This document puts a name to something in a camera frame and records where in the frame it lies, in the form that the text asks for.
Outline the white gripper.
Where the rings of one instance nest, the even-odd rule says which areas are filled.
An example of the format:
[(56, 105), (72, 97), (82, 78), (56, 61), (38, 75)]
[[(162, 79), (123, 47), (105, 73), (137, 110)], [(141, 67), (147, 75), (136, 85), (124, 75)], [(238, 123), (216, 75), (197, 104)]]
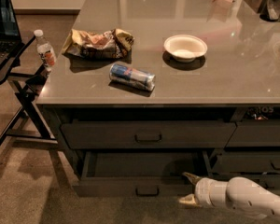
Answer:
[(189, 194), (178, 200), (181, 204), (186, 206), (196, 206), (198, 203), (203, 207), (228, 207), (229, 200), (226, 194), (228, 186), (227, 182), (217, 181), (206, 177), (201, 178), (189, 172), (184, 172), (183, 176), (185, 176), (192, 185), (196, 186), (194, 195)]

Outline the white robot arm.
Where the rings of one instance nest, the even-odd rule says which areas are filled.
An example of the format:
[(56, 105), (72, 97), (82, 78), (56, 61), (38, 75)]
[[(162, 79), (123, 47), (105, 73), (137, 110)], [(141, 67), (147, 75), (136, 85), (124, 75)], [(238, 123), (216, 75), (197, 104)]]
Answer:
[(272, 217), (280, 221), (280, 196), (271, 193), (245, 177), (218, 181), (184, 172), (194, 191), (179, 199), (187, 206), (226, 208), (246, 217), (264, 219)]

